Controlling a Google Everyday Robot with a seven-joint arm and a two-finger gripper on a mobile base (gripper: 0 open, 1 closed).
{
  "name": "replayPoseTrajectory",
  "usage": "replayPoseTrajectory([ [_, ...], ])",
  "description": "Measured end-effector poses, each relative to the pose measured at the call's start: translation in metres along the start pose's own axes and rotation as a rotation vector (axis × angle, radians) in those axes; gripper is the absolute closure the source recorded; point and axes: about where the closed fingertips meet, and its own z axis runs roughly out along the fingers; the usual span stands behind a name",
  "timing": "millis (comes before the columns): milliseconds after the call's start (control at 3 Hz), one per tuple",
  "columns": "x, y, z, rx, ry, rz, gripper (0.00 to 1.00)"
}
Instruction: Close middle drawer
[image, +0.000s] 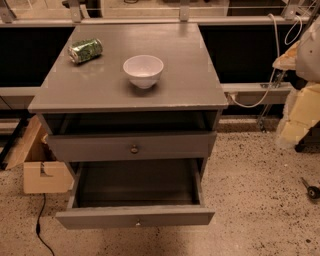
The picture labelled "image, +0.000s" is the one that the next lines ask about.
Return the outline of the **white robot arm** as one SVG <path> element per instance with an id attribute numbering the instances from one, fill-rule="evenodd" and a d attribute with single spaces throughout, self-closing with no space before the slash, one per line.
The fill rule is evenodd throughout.
<path id="1" fill-rule="evenodd" d="M 293 148 L 320 121 L 320 17 L 272 66 L 294 71 L 307 82 L 304 88 L 289 93 L 277 128 L 277 145 Z"/>

